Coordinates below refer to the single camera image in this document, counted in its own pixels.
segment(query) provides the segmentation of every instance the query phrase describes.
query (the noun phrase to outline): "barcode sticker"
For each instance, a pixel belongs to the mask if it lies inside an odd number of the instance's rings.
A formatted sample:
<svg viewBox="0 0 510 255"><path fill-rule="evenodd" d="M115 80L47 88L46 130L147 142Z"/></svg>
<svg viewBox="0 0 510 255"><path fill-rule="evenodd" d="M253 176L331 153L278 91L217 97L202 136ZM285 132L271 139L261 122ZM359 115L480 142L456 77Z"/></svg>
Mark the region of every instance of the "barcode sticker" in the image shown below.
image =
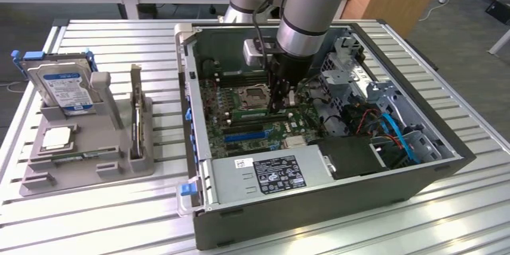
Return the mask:
<svg viewBox="0 0 510 255"><path fill-rule="evenodd" d="M253 167L254 166L254 158L241 158L234 161L237 164L237 168Z"/></svg>

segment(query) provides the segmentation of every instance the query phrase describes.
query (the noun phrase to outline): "red wire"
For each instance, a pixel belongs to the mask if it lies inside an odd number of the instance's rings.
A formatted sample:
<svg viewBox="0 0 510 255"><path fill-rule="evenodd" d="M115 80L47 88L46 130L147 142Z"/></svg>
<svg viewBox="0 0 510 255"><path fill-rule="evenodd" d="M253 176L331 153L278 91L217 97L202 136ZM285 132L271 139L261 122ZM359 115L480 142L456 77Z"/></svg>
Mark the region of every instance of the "red wire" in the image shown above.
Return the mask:
<svg viewBox="0 0 510 255"><path fill-rule="evenodd" d="M217 82L211 79L203 79L205 81L211 81L213 82L213 86L215 86L215 91L217 91Z"/></svg>
<svg viewBox="0 0 510 255"><path fill-rule="evenodd" d="M386 134L383 135L383 137L389 137L395 142L397 146L402 149L402 143L398 142L394 136L391 136L390 134Z"/></svg>
<svg viewBox="0 0 510 255"><path fill-rule="evenodd" d="M378 112L377 109L369 109L369 110L365 111L365 113L363 113L363 117L362 117L361 122L359 122L359 126L358 126L358 130L357 130L357 134L359 134L361 126L363 125L363 122L365 122L365 117L367 116L367 113L369 113L370 111Z"/></svg>

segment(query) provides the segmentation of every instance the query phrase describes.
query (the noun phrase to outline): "black cable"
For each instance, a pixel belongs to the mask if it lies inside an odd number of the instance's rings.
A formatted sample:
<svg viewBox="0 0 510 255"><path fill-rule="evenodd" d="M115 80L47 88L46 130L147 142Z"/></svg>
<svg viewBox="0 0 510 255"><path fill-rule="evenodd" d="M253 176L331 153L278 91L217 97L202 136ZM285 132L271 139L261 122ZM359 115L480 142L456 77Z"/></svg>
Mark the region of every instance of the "black cable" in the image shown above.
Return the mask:
<svg viewBox="0 0 510 255"><path fill-rule="evenodd" d="M266 54L266 45L265 45L265 40L262 39L261 27L258 26L258 23L257 23L257 14L262 10L262 7L266 7L269 2L270 2L270 0L265 0L263 3L259 5L259 7L254 10L254 14L253 14L253 21L254 21L254 26L255 26L255 30L257 30L257 36L258 36L258 39L261 41L262 56L265 58L265 69L266 69L266 67L269 65L269 56Z"/></svg>
<svg viewBox="0 0 510 255"><path fill-rule="evenodd" d="M298 87L295 93L298 93L303 87L318 77L321 76L322 73L317 73L314 76L311 76L310 78L306 79L306 81L302 83L302 85Z"/></svg>
<svg viewBox="0 0 510 255"><path fill-rule="evenodd" d="M281 5L281 20L283 19L283 9L286 9L283 6L286 5L286 0L282 0L282 5Z"/></svg>
<svg viewBox="0 0 510 255"><path fill-rule="evenodd" d="M323 104L329 104L329 103L330 103L330 101L326 100L326 99L323 99L323 98L310 98L310 102L313 102L313 101L315 101L315 100L321 100L321 102L322 102Z"/></svg>
<svg viewBox="0 0 510 255"><path fill-rule="evenodd" d="M213 57L206 57L205 58L205 60L202 60L201 61L201 63L199 63L199 77L201 76L205 76L205 63L206 63L206 61L213 61L213 62L215 62L215 58L213 58Z"/></svg>
<svg viewBox="0 0 510 255"><path fill-rule="evenodd" d="M331 119L331 118L337 118L341 122L342 122L342 118L341 116L337 116L337 115L331 115L326 118L326 120L323 121L323 124L326 124L327 120Z"/></svg>
<svg viewBox="0 0 510 255"><path fill-rule="evenodd" d="M172 12L172 16L171 16L171 17L175 16L175 13L178 12L178 9L179 9L179 4L174 4L174 5L175 5L175 9L174 9L174 12Z"/></svg>

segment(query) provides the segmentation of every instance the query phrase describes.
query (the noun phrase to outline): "robotic arm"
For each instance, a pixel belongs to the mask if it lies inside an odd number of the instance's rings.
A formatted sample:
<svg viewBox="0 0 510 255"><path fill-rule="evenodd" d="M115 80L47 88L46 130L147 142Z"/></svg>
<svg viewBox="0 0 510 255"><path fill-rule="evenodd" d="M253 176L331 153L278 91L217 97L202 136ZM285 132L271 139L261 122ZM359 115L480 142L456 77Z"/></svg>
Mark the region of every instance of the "robotic arm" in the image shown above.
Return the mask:
<svg viewBox="0 0 510 255"><path fill-rule="evenodd" d="M269 71L271 101L270 110L283 108L283 98L297 89L305 78L315 53L322 46L342 0L286 0L285 12L277 39L263 42L259 49L270 50L273 59L262 63ZM225 22L253 22L253 14L265 0L230 0ZM275 6L283 0L270 0Z"/></svg>

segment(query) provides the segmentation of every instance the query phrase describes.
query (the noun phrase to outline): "blue hard drive label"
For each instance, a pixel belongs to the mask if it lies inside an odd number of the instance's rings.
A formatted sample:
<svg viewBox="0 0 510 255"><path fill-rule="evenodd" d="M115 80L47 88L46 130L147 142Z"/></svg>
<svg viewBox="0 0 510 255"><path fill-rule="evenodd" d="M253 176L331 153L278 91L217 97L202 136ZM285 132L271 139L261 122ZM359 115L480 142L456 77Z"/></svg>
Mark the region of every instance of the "blue hard drive label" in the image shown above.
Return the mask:
<svg viewBox="0 0 510 255"><path fill-rule="evenodd" d="M306 187L303 173L294 155L254 161L254 169L263 194Z"/></svg>
<svg viewBox="0 0 510 255"><path fill-rule="evenodd" d="M87 110L92 108L92 99L88 90L82 86L82 75L79 73L46 74L43 78L59 106L70 111L70 114L87 113Z"/></svg>

